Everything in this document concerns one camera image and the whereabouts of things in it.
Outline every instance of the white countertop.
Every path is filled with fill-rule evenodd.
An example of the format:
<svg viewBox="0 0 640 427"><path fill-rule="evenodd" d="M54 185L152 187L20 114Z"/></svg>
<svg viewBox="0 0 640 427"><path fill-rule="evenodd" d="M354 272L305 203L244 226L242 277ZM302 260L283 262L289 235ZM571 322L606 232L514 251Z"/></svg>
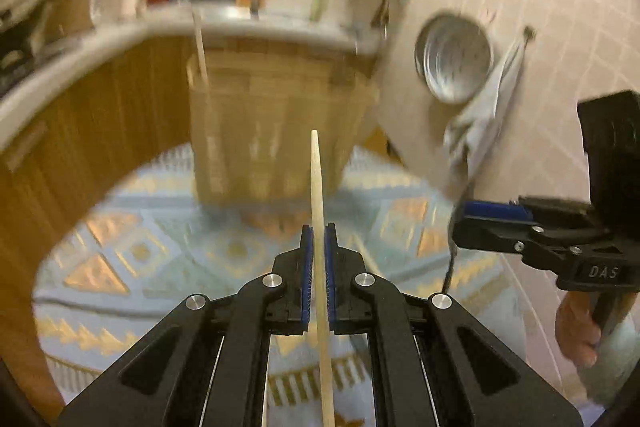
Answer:
<svg viewBox="0 0 640 427"><path fill-rule="evenodd" d="M383 43L372 30L356 33L338 24L310 23L283 14L261 12L251 18L247 9L215 2L199 3L202 32L208 35L252 36L307 42L337 50L373 55ZM79 39L79 45L21 81L0 102L0 152L31 118L79 78L110 58L152 37L193 34L190 4L170 3L148 10L130 22L102 25Z"/></svg>

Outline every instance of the towel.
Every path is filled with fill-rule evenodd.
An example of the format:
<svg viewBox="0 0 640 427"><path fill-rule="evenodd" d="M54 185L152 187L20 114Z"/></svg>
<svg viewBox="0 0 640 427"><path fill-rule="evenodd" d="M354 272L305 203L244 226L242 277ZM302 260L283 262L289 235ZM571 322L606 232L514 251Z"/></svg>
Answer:
<svg viewBox="0 0 640 427"><path fill-rule="evenodd" d="M478 174L500 134L522 68L525 48L532 36L533 30L525 28L489 74L484 87L447 125L444 147L450 164L455 166L466 160L467 178L470 180Z"/></svg>

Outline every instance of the metal colander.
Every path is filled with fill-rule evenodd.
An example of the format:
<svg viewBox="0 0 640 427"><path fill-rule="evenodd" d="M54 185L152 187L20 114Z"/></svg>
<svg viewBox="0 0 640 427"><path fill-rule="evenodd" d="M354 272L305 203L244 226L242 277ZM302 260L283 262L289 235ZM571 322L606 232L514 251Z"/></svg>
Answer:
<svg viewBox="0 0 640 427"><path fill-rule="evenodd" d="M415 66L441 102L467 102L484 85L494 51L484 30L471 19L441 13L422 28L415 43Z"/></svg>

